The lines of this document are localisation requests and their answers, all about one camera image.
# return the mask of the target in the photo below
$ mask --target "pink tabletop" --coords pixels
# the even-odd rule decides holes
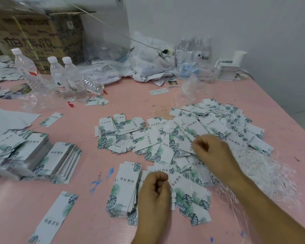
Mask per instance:
[[[3,82],[3,88],[21,82]],[[151,96],[149,91],[166,87],[169,93]],[[143,169],[153,163],[144,156],[136,157],[134,152],[116,155],[107,150],[97,150],[98,138],[94,138],[94,126],[99,119],[117,113],[125,113],[127,119],[154,117],[161,109],[169,112],[180,88],[168,83],[158,87],[153,82],[140,83],[124,78],[106,86],[110,102],[105,106],[85,106],[77,103],[71,108],[64,104],[62,109],[41,112],[29,129],[49,134],[53,142],[76,143],[84,152],[69,184],[51,184],[48,181],[14,182],[0,178],[0,244],[27,243],[41,219],[47,213],[62,191],[79,194],[79,198],[54,237],[52,243],[130,243],[137,227],[127,224],[127,219],[110,218],[105,212],[118,167],[124,161],[141,163]],[[205,98],[216,97],[222,103],[232,103],[254,120],[253,124],[265,129],[264,140],[274,147],[277,161],[295,169],[300,205],[283,207],[293,218],[305,227],[305,131],[282,110],[254,81],[216,82],[209,85]],[[0,108],[18,110],[17,100],[0,99]],[[39,123],[54,112],[65,114],[50,127]],[[114,173],[109,179],[109,169]],[[91,184],[101,175],[102,183],[93,194]],[[180,215],[178,209],[172,212],[170,225],[163,237],[163,243],[248,243],[241,236],[248,229],[242,212],[237,212],[238,221],[225,199],[218,199],[213,193],[210,215],[212,222],[192,227],[189,218]]]

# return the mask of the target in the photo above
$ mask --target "bottle cap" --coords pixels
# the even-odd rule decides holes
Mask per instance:
[[[20,55],[22,54],[21,50],[19,48],[11,49],[12,53],[14,55]]]
[[[64,64],[70,64],[70,63],[72,63],[72,60],[71,60],[70,57],[63,57],[63,58],[62,58],[62,61],[63,61]]]
[[[57,58],[56,57],[48,57],[47,60],[49,61],[49,63],[53,64],[57,62]]]

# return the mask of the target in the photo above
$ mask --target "blue ink mark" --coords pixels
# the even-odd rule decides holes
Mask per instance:
[[[95,181],[93,181],[91,184],[95,184],[95,187],[93,187],[92,189],[90,189],[90,193],[93,195],[94,194],[94,192],[95,192],[95,190],[96,190],[96,187],[98,186],[98,184],[100,184],[101,183],[101,181],[100,180],[95,180]]]
[[[114,168],[110,168],[110,173],[106,176],[106,180],[110,178],[113,172],[114,172]]]

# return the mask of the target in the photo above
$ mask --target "crushed plastic bottle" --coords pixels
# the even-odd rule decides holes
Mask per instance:
[[[104,85],[102,83],[85,75],[83,75],[83,79],[87,90],[89,90],[90,92],[96,95],[101,95],[103,93]]]
[[[83,76],[79,72],[78,68],[72,63],[70,57],[63,57],[64,68],[68,74],[68,82],[71,90],[76,95],[79,102],[86,102],[89,99],[88,91],[84,85]]]
[[[33,92],[46,92],[51,90],[45,83],[34,62],[28,57],[24,56],[19,48],[11,50],[15,55],[15,65],[17,69],[25,76],[29,87]]]
[[[56,57],[48,57],[49,63],[51,64],[50,71],[54,82],[63,97],[67,102],[72,102],[76,99],[73,91],[68,83],[68,74],[63,66],[61,66]]]

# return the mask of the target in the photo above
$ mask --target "white string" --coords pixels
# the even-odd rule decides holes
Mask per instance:
[[[144,44],[144,43],[142,43],[142,42],[140,42],[140,41],[137,41],[137,40],[135,40],[135,39],[132,39],[132,38],[130,38],[130,37],[128,37],[128,36],[126,36],[126,35],[122,34],[121,32],[117,31],[117,30],[116,30],[116,29],[114,29],[113,27],[111,27],[111,26],[109,26],[108,24],[106,24],[104,21],[101,21],[101,20],[100,20],[100,19],[98,19],[97,17],[95,17],[95,16],[93,16],[92,14],[88,13],[87,11],[85,11],[85,10],[83,10],[83,9],[79,8],[78,6],[76,6],[76,5],[74,5],[74,4],[70,3],[70,2],[68,2],[67,0],[62,0],[62,1],[65,1],[66,3],[68,3],[68,4],[72,5],[72,6],[76,7],[76,8],[78,8],[79,10],[81,10],[81,11],[85,12],[86,14],[88,14],[88,15],[90,15],[90,16],[92,16],[92,17],[94,17],[94,18],[95,18],[96,20],[98,20],[100,23],[102,23],[103,25],[106,25],[108,28],[112,29],[114,32],[116,32],[116,33],[120,34],[121,36],[124,36],[124,37],[126,37],[126,38],[128,38],[128,39],[130,39],[130,40],[132,40],[132,41],[135,41],[135,42],[137,42],[137,43],[139,43],[139,44],[142,44],[142,45],[148,46],[148,47],[150,47],[150,48],[152,48],[152,49],[155,49],[155,50],[158,50],[158,51],[163,52],[163,51],[162,51],[162,50],[160,50],[160,49],[157,49],[157,48],[155,48],[155,47],[153,47],[153,46],[150,46],[150,45],[146,45],[146,44]]]

